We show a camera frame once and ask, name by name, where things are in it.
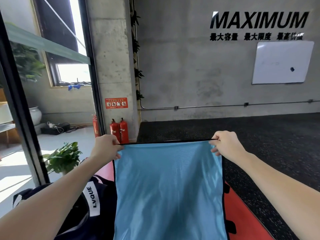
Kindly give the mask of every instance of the fire extinguisher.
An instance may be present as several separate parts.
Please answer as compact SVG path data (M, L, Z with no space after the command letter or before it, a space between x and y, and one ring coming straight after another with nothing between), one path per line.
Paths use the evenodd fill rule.
M94 136L95 137L101 136L99 131L98 119L95 114L93 115L92 123L93 123L93 129L94 129Z
M112 119L112 122L110 124L110 130L111 130L111 135L115 135L118 139L118 141L120 142L120 131L119 131L119 124Z
M126 121L121 118L119 123L120 135L121 135L121 144L129 143L129 134L128 134L128 124Z

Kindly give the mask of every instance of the fire safety sign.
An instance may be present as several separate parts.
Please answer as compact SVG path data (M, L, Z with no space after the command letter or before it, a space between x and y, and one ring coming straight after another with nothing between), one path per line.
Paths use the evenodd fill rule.
M128 98L117 97L117 98L105 98L106 109L125 109L128 107Z

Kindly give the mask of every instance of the white floor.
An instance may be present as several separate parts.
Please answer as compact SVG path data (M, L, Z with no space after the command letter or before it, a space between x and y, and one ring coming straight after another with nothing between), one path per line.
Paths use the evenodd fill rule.
M39 135L38 141L43 154L51 153L63 146L64 142L78 142L79 150L83 153L80 159L88 157L94 146L94 130L92 127L78 129L71 133L62 133L57 136ZM10 145L6 148L0 145L0 217L12 209L13 195L34 188L29 166L20 144ZM50 173L51 182L56 181L62 175Z

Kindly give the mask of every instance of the microfiber towel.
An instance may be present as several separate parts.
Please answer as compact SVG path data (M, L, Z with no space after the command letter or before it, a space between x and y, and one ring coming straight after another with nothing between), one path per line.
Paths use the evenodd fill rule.
M208 141L126 145L114 240L227 240L222 158Z

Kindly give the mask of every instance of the hand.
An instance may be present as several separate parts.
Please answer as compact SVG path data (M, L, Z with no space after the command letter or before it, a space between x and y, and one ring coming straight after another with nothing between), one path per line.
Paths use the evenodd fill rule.
M123 149L115 135L103 135L96 138L90 158L100 160L104 165L120 158L118 151Z
M217 156L222 155L235 164L238 164L239 158L247 153L235 132L217 131L212 139L209 143L215 147L211 152L215 152Z

